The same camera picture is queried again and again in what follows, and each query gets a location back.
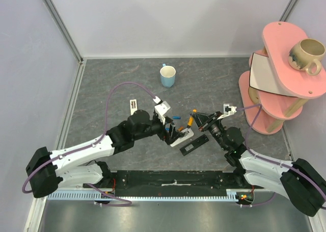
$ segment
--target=black base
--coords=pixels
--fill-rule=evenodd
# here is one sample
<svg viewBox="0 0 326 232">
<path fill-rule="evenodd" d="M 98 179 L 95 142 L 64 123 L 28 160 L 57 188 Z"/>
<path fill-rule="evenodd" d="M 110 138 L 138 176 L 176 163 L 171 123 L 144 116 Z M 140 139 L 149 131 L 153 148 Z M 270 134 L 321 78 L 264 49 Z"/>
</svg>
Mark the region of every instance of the black base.
<svg viewBox="0 0 326 232">
<path fill-rule="evenodd" d="M 236 171 L 117 171 L 112 175 L 116 179 L 116 196 L 225 196 L 226 189 L 252 188 Z M 175 181 L 191 185 L 162 186 Z M 102 188 L 112 188 L 112 183 Z"/>
</svg>

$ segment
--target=beige mug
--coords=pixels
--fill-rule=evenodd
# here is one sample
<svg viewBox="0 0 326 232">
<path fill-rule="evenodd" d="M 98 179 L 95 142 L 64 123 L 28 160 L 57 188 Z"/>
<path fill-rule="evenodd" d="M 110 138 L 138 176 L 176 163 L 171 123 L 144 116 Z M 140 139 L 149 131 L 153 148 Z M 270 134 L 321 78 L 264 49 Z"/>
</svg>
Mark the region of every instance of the beige mug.
<svg viewBox="0 0 326 232">
<path fill-rule="evenodd" d="M 290 51 L 289 64 L 293 69 L 305 70 L 309 75 L 318 75 L 322 69 L 321 60 L 325 55 L 325 46 L 314 39 L 304 39 Z"/>
</svg>

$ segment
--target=pink tray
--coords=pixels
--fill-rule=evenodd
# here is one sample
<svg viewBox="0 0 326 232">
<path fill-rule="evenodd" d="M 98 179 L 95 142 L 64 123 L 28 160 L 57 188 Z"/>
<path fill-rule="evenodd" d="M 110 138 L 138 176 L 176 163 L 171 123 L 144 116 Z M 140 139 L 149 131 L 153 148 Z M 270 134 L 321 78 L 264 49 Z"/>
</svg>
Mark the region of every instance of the pink tray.
<svg viewBox="0 0 326 232">
<path fill-rule="evenodd" d="M 243 102 L 243 106 L 244 107 L 248 107 L 248 106 L 253 106 L 254 103 L 251 101 L 249 95 L 248 95 L 248 89 L 249 89 L 249 71 L 244 72 L 239 79 L 239 87 L 240 87 L 240 92 L 241 92 L 241 97 L 242 97 L 242 102 Z M 251 109 L 247 109 L 246 110 L 246 118 L 247 118 L 247 122 L 250 125 L 257 112 L 259 110 L 259 107 L 254 107 Z M 276 132 L 278 132 L 279 130 L 281 130 L 283 124 L 280 124 L 280 126 L 278 128 L 276 128 L 273 132 L 268 133 L 266 131 L 266 128 L 272 124 L 275 121 L 275 118 L 269 116 L 265 111 L 261 111 L 255 124 L 253 125 L 253 130 L 261 133 L 261 134 L 274 134 Z"/>
<path fill-rule="evenodd" d="M 276 70 L 280 85 L 299 98 L 312 99 L 326 93 L 326 72 L 324 69 L 316 76 L 297 71 L 288 63 L 291 48 L 308 38 L 296 25 L 287 22 L 272 22 L 265 26 L 262 38 L 273 69 Z"/>
<path fill-rule="evenodd" d="M 266 93 L 257 90 L 259 101 L 263 106 L 263 110 L 270 116 L 280 120 L 291 120 L 297 117 L 302 106 L 294 112 L 290 117 L 285 117 L 284 112 L 297 100 L 296 97 L 282 96 L 272 93 Z"/>
</svg>

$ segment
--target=cable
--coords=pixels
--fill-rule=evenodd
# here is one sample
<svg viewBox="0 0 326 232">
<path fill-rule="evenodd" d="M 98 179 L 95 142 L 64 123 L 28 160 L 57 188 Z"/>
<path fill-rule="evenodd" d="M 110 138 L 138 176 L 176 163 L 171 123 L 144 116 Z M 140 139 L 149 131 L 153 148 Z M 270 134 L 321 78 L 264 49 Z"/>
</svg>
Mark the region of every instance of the cable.
<svg viewBox="0 0 326 232">
<path fill-rule="evenodd" d="M 243 108 L 236 108 L 236 110 L 237 111 L 243 111 L 243 110 L 251 109 L 251 108 L 254 108 L 254 107 L 257 107 L 257 106 L 261 106 L 261 104 L 256 104 L 256 105 L 253 105 L 253 106 L 247 106 L 247 107 L 243 107 Z"/>
<path fill-rule="evenodd" d="M 241 208 L 243 208 L 243 207 L 245 207 L 245 208 L 259 207 L 261 205 L 266 205 L 266 204 L 271 203 L 275 199 L 275 197 L 276 197 L 276 193 L 274 193 L 273 196 L 269 200 L 267 200 L 265 202 L 254 204 L 254 205 L 240 205 L 240 207 Z"/>
<path fill-rule="evenodd" d="M 93 188 L 94 190 L 100 192 L 102 195 L 106 196 L 106 197 L 109 197 L 111 199 L 114 199 L 114 200 L 118 200 L 118 201 L 123 201 L 125 203 L 123 204 L 102 204 L 102 203 L 98 203 L 98 202 L 95 202 L 96 205 L 100 205 L 100 206 L 105 206 L 105 207 L 128 207 L 132 204 L 132 202 L 130 200 L 125 200 L 125 199 L 121 199 L 119 197 L 116 197 L 114 195 L 109 195 L 109 194 L 106 194 L 105 192 L 101 191 L 100 189 L 96 188 L 94 185 L 92 184 L 87 184 L 89 187 Z"/>
<path fill-rule="evenodd" d="M 85 166 L 88 166 L 91 162 L 95 162 L 95 163 L 97 163 L 97 161 L 96 160 L 91 160 L 90 162 L 88 162 Z"/>
<path fill-rule="evenodd" d="M 250 194 L 254 194 L 254 192 L 255 192 L 255 186 L 251 185 L 251 187 L 252 187 L 252 189 L 250 191 Z"/>
<path fill-rule="evenodd" d="M 245 201 L 247 201 L 249 203 L 254 203 L 254 201 L 255 201 L 255 193 L 253 193 L 252 196 L 253 196 L 253 199 L 252 200 L 248 200 L 246 198 L 243 198 L 243 200 L 245 200 Z"/>
<path fill-rule="evenodd" d="M 263 160 L 263 161 L 267 161 L 267 162 L 270 162 L 270 163 L 273 163 L 273 164 L 276 164 L 276 165 L 281 165 L 282 167 L 286 167 L 286 168 L 288 168 L 288 169 L 290 169 L 290 170 L 292 170 L 293 172 L 295 172 L 295 173 L 297 173 L 297 174 L 299 174 L 301 177 L 303 177 L 305 180 L 307 180 L 320 194 L 321 194 L 321 196 L 323 197 L 323 199 L 326 201 L 326 195 L 324 194 L 324 192 L 321 190 L 321 188 L 312 180 L 312 179 L 310 179 L 308 176 L 306 176 L 304 173 L 302 173 L 302 172 L 300 172 L 298 169 L 296 169 L 296 168 L 294 168 L 294 167 L 291 167 L 291 166 L 289 166 L 289 165 L 286 165 L 286 164 L 284 164 L 284 163 L 279 163 L 279 162 L 276 162 L 276 161 L 273 161 L 273 160 L 270 160 L 270 159 L 267 159 L 267 158 L 264 158 L 264 157 L 262 157 L 262 156 L 260 156 L 260 155 L 258 155 L 258 154 L 254 154 L 251 150 L 250 150 L 250 148 L 248 147 L 248 144 L 247 144 L 247 139 L 248 139 L 248 136 L 249 136 L 249 133 L 250 133 L 250 131 L 251 131 L 251 129 L 252 129 L 252 127 L 253 127 L 253 125 L 255 124 L 255 121 L 257 120 L 257 118 L 258 118 L 258 115 L 260 114 L 260 112 L 261 112 L 261 109 L 262 109 L 262 105 L 261 104 L 257 104 L 257 105 L 254 105 L 254 106 L 251 106 L 250 108 L 253 108 L 253 107 L 255 107 L 255 106 L 260 106 L 259 107 L 259 110 L 258 110 L 258 112 L 257 112 L 257 115 L 255 116 L 255 118 L 254 118 L 254 120 L 253 120 L 253 122 L 250 124 L 250 126 L 249 126 L 249 129 L 248 129 L 248 131 L 247 131 L 247 133 L 246 133 L 246 137 L 244 138 L 244 144 L 245 144 L 245 146 L 246 146 L 246 148 L 247 148 L 247 151 L 251 154 L 251 155 L 253 155 L 253 156 L 255 156 L 256 158 L 259 158 L 259 159 L 261 159 L 261 160 Z M 244 107 L 244 108 L 239 108 L 239 109 L 237 109 L 237 110 L 244 110 L 244 109 L 249 109 L 249 107 Z"/>
<path fill-rule="evenodd" d="M 116 189 L 116 179 L 113 179 L 113 186 L 112 186 L 112 192 Z"/>
<path fill-rule="evenodd" d="M 92 144 L 89 144 L 89 145 L 87 145 L 87 146 L 84 146 L 84 147 L 81 147 L 81 148 L 78 148 L 78 149 L 74 149 L 74 150 L 71 150 L 71 151 L 69 151 L 69 152 L 66 152 L 66 153 L 64 153 L 64 154 L 62 154 L 62 155 L 60 155 L 60 156 L 57 156 L 57 157 L 55 157 L 55 158 L 53 158 L 53 159 L 50 159 L 50 160 L 48 160 L 48 161 L 46 161 L 46 162 L 44 162 L 43 164 L 41 164 L 39 167 L 37 167 L 28 177 L 27 177 L 27 179 L 25 180 L 25 182 L 24 182 L 24 184 L 22 185 L 22 188 L 21 188 L 21 190 L 22 190 L 22 192 L 24 193 L 24 194 L 28 194 L 28 193 L 32 193 L 32 190 L 26 190 L 26 186 L 27 186 L 27 184 L 29 183 L 29 181 L 31 180 L 31 178 L 38 172 L 38 171 L 40 171 L 42 168 L 44 168 L 45 166 L 47 166 L 48 164 L 50 164 L 50 163 L 52 163 L 52 162 L 54 162 L 54 161 L 56 161 L 56 160 L 58 160 L 59 158 L 62 158 L 62 157 L 65 157 L 65 156 L 67 156 L 67 155 L 69 155 L 69 154 L 73 154 L 73 153 L 76 153 L 76 152 L 78 152 L 78 151 L 81 151 L 81 150 L 84 150 L 84 149 L 87 149 L 87 148 L 90 148 L 90 147 L 92 147 L 93 146 L 93 144 L 94 145 L 96 145 L 97 143 L 99 143 L 103 138 L 104 138 L 104 136 L 105 136 L 105 134 L 106 134 L 106 131 L 107 131 L 107 110 L 108 110 L 108 102 L 109 102 L 109 100 L 110 100 L 110 98 L 111 98 L 111 96 L 112 96 L 112 94 L 114 93 L 114 91 L 118 88 L 118 87 L 120 87 L 120 86 L 122 86 L 122 85 L 126 85 L 126 84 L 133 84 L 133 85 L 136 85 L 136 86 L 138 86 L 138 87 L 141 87 L 142 89 L 144 89 L 149 95 L 151 95 L 151 97 L 152 98 L 156 98 L 156 96 L 151 92 L 151 91 L 149 91 L 147 88 L 145 88 L 145 86 L 143 86 L 143 85 L 141 85 L 141 84 L 138 84 L 138 83 L 134 83 L 134 82 L 123 82 L 123 83 L 119 83 L 118 85 L 116 85 L 110 92 L 109 92 L 109 94 L 108 94 L 108 97 L 107 97 L 107 100 L 106 100 L 106 107 L 105 107 L 105 125 L 104 125 L 104 131 L 103 131 L 103 134 L 101 135 L 101 137 L 97 140 L 97 141 L 95 141 L 94 143 L 92 143 Z"/>
</svg>

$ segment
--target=white panel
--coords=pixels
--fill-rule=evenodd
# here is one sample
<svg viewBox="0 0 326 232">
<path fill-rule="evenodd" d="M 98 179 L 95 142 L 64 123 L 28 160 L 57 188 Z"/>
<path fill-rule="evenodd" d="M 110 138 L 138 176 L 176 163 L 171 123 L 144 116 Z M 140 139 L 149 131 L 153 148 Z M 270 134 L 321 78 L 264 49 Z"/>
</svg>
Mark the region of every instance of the white panel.
<svg viewBox="0 0 326 232">
<path fill-rule="evenodd" d="M 35 150 L 54 148 L 77 61 L 42 0 L 0 0 L 0 224 L 23 231 L 21 186 Z"/>
<path fill-rule="evenodd" d="M 258 156 L 260 156 L 262 158 L 266 158 L 270 161 L 277 162 L 278 165 L 264 161 L 260 158 L 256 158 L 255 156 L 250 154 L 249 151 L 245 151 L 241 155 L 241 159 L 239 160 L 241 163 L 241 166 L 247 171 L 254 171 L 254 172 L 260 173 L 260 174 L 270 178 L 271 180 L 279 181 L 282 176 L 282 173 L 287 172 L 289 170 L 288 168 L 282 167 L 281 166 L 282 164 L 288 165 L 290 167 L 292 166 L 291 161 L 282 161 L 282 160 L 275 159 L 272 157 L 264 156 L 263 154 L 259 154 L 252 149 L 251 149 L 251 151 L 255 156 L 258 155 Z"/>
<path fill-rule="evenodd" d="M 51 159 L 59 156 L 59 159 L 53 162 L 53 165 L 57 166 L 56 175 L 59 176 L 62 173 L 70 170 L 76 166 L 79 166 L 83 163 L 90 162 L 91 160 L 101 158 L 101 157 L 109 157 L 112 156 L 114 153 L 114 148 L 112 147 L 112 140 L 108 135 L 105 135 L 101 142 L 98 142 L 98 139 L 101 136 L 97 137 L 96 139 L 87 141 L 85 143 L 71 146 L 69 148 L 61 149 L 61 150 L 53 150 L 52 154 L 50 155 Z M 63 156 L 65 153 L 70 151 L 85 148 L 84 150 L 77 151 L 75 153 L 68 154 Z"/>
<path fill-rule="evenodd" d="M 264 187 L 265 189 L 283 195 L 287 199 L 289 198 L 280 179 L 278 180 L 270 179 L 269 176 L 265 176 L 257 172 L 250 172 L 250 171 L 249 172 L 247 171 L 244 174 L 244 177 L 247 180 L 247 182 L 251 185 L 258 185 Z"/>
<path fill-rule="evenodd" d="M 289 0 L 53 0 L 84 57 L 249 55 Z"/>
<path fill-rule="evenodd" d="M 325 0 L 299 0 L 289 22 L 300 26 L 311 38 L 326 45 Z M 326 68 L 326 59 L 322 62 Z M 302 113 L 285 123 L 294 158 L 303 158 L 326 179 L 326 95 L 308 101 Z M 326 225 L 326 212 L 319 215 Z"/>
</svg>

